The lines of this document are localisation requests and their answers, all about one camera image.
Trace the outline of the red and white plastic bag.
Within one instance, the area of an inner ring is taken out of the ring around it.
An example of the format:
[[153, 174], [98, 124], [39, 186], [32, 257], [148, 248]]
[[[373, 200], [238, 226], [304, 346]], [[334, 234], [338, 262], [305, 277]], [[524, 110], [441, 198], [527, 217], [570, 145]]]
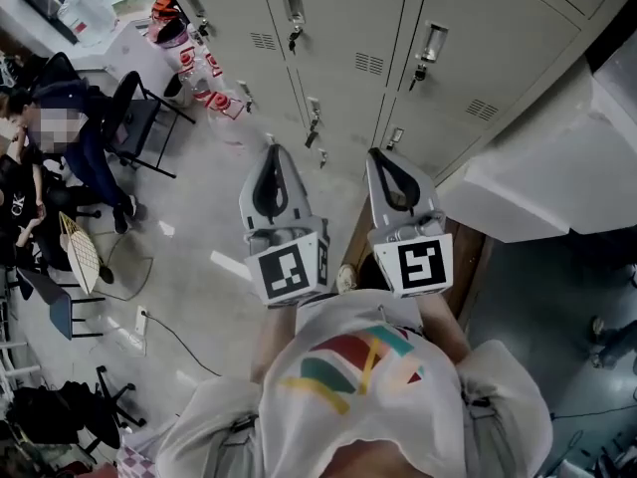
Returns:
[[244, 111], [244, 103], [231, 94], [220, 64], [191, 24], [179, 17], [152, 20], [147, 38], [163, 51], [174, 72], [164, 90], [166, 100], [183, 108], [201, 104], [211, 119], [236, 120]]

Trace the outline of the yellow grid fan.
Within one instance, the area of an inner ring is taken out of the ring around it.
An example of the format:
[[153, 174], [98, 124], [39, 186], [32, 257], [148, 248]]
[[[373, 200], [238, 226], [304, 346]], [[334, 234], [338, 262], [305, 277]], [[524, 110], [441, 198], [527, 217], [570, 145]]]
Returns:
[[59, 213], [62, 233], [72, 272], [82, 290], [91, 294], [100, 278], [101, 260], [90, 235], [65, 213]]

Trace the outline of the person's right forearm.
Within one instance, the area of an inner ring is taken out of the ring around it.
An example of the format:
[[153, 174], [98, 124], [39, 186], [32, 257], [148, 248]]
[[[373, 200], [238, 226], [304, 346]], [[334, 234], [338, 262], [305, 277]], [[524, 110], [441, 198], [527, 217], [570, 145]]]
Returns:
[[440, 294], [416, 297], [426, 338], [437, 346], [453, 364], [460, 363], [470, 353], [468, 339]]

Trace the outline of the clear plastic bag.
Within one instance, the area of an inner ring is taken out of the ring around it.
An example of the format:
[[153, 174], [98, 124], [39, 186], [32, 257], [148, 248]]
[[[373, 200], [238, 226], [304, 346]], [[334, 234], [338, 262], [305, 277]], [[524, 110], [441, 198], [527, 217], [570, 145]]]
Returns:
[[102, 42], [118, 21], [112, 6], [104, 0], [65, 0], [57, 17], [83, 47]]

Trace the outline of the orange helmet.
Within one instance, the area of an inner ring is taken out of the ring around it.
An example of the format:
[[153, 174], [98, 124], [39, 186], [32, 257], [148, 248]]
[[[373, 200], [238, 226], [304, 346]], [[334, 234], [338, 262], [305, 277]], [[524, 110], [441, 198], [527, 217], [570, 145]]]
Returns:
[[168, 22], [180, 16], [176, 0], [155, 0], [151, 7], [151, 18], [154, 21]]

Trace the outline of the black folding chair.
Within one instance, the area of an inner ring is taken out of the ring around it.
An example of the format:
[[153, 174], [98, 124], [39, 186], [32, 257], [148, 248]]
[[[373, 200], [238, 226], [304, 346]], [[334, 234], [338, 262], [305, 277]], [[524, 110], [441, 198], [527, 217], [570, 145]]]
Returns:
[[[169, 110], [174, 119], [165, 137], [155, 164], [140, 159], [147, 139], [161, 110]], [[120, 80], [108, 99], [101, 123], [106, 152], [117, 157], [122, 166], [138, 170], [141, 166], [175, 179], [176, 175], [160, 167], [171, 135], [179, 119], [196, 124], [196, 120], [173, 104], [147, 89], [137, 71], [130, 71]]]

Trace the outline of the person's beige shoe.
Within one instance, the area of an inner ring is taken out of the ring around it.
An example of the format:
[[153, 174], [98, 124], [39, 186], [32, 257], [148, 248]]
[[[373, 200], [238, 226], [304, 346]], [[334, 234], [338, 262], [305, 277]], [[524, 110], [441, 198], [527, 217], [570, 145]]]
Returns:
[[335, 280], [337, 291], [342, 295], [357, 289], [357, 272], [351, 264], [340, 266]]

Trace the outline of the person's white printed t-shirt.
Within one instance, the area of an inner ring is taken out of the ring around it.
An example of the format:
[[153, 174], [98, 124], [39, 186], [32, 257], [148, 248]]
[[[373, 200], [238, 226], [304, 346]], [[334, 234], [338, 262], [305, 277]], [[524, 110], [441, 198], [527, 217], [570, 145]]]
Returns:
[[297, 306], [261, 384], [195, 390], [155, 458], [158, 478], [533, 478], [547, 405], [499, 341], [458, 364], [424, 332], [416, 297], [356, 290]]

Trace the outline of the pink checkered cloth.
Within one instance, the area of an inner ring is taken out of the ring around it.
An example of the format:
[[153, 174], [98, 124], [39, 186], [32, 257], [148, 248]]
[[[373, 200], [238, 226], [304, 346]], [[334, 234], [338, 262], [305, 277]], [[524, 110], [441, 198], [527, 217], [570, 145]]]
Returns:
[[128, 446], [117, 451], [115, 467], [118, 478], [158, 478], [155, 464]]

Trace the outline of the wooden floor platform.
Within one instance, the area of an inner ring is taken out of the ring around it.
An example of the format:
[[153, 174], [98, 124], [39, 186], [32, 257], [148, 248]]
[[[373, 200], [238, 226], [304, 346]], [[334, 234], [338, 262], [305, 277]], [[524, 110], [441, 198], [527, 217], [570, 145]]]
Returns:
[[[371, 205], [369, 197], [366, 197], [342, 264], [358, 269], [363, 263], [363, 259], [371, 252], [367, 233], [372, 229], [372, 223]], [[446, 218], [445, 230], [453, 237], [454, 284], [444, 292], [443, 297], [462, 329], [467, 332], [470, 312], [481, 288], [494, 240], [450, 217]]]

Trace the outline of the grey metal lockers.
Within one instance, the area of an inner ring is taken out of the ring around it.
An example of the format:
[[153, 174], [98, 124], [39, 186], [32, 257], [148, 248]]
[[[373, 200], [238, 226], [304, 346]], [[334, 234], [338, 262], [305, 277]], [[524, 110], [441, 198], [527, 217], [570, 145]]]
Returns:
[[177, 0], [238, 99], [297, 161], [367, 151], [449, 175], [532, 105], [628, 0]]

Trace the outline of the black office chair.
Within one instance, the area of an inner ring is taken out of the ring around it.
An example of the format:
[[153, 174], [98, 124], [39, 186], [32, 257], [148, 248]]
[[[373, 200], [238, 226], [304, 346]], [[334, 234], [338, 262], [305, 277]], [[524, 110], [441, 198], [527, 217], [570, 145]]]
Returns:
[[94, 440], [83, 451], [91, 454], [104, 444], [120, 448], [120, 432], [133, 426], [146, 425], [143, 418], [136, 419], [119, 405], [119, 400], [133, 383], [127, 383], [112, 393], [106, 385], [106, 367], [96, 368], [98, 382], [91, 389], [85, 382], [67, 381], [60, 389], [21, 387], [10, 402], [7, 419], [36, 444], [78, 444], [79, 433], [87, 431]]

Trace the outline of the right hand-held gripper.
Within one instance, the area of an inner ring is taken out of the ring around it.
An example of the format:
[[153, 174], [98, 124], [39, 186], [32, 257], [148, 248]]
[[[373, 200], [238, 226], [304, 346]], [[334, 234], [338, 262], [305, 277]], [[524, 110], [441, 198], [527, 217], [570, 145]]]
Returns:
[[377, 147], [367, 153], [366, 174], [375, 226], [368, 242], [390, 292], [408, 298], [449, 289], [453, 237], [444, 232], [433, 180], [403, 155]]

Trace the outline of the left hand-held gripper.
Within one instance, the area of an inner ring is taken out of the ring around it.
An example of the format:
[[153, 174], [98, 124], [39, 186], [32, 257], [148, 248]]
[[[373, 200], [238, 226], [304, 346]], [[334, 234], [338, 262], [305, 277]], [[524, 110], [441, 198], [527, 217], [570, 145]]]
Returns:
[[310, 216], [301, 175], [282, 145], [259, 155], [239, 207], [249, 247], [245, 265], [265, 306], [292, 305], [327, 291], [327, 220]]

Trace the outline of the blue chair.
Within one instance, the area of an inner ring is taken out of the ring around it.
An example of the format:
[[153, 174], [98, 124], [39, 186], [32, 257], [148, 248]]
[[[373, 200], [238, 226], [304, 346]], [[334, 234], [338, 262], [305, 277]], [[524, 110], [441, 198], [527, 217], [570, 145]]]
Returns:
[[84, 323], [86, 319], [74, 317], [75, 305], [102, 302], [104, 297], [73, 299], [66, 287], [78, 287], [78, 284], [57, 284], [50, 277], [40, 273], [18, 268], [18, 275], [26, 281], [49, 306], [49, 318], [53, 326], [67, 340], [102, 337], [103, 333], [75, 333], [74, 323]]

